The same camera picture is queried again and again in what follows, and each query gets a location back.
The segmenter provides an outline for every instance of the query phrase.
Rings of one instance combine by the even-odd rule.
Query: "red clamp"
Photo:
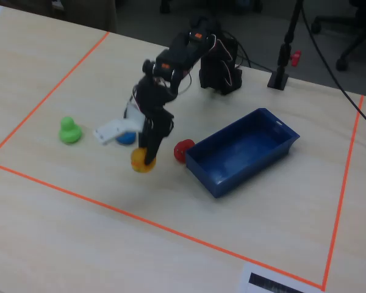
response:
[[[297,50],[293,55],[290,56],[290,60],[292,61],[292,66],[296,67],[298,62],[300,61],[301,51]]]

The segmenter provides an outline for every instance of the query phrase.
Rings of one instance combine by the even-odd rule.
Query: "blue object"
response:
[[[117,142],[122,145],[132,145],[135,142],[135,132],[127,132],[116,138]]]
[[[260,108],[187,150],[186,166],[218,198],[285,156],[299,137]]]

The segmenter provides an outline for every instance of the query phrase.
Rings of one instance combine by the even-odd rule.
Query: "black robotic arm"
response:
[[[155,160],[161,141],[174,126],[173,115],[163,106],[178,96],[181,81],[197,61],[201,60],[202,88],[212,87],[226,95],[241,87],[242,71],[235,68],[237,46],[222,33],[218,22],[199,17],[192,19],[190,30],[180,33],[155,61],[144,62],[145,75],[135,86],[133,98],[146,117],[138,140],[138,147],[146,150],[145,165]]]

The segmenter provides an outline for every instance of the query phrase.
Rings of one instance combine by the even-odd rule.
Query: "green toy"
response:
[[[61,120],[60,140],[64,143],[75,143],[81,138],[81,128],[74,124],[71,117],[64,117]]]

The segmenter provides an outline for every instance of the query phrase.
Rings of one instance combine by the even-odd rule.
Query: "black stand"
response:
[[[294,31],[297,25],[298,17],[300,16],[301,9],[303,8],[303,2],[304,0],[297,0],[294,6],[289,30],[285,35],[285,43],[282,44],[279,50],[278,68],[276,71],[273,71],[267,84],[267,87],[271,87],[272,89],[284,90],[287,79],[289,78],[289,75],[285,73],[285,67],[289,63],[290,54],[292,52],[292,47],[290,44],[294,39]]]

